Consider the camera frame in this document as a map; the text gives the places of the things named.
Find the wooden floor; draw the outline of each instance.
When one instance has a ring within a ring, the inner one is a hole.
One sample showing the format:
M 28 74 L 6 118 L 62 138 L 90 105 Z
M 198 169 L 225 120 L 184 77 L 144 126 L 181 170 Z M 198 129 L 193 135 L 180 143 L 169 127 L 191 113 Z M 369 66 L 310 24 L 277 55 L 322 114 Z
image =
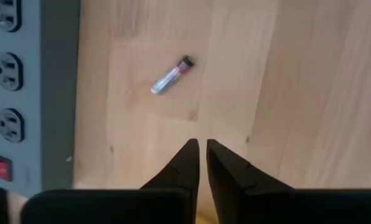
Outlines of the wooden floor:
M 208 138 L 294 187 L 371 187 L 371 0 L 82 3 L 76 188 L 138 188 L 189 138 L 208 220 Z

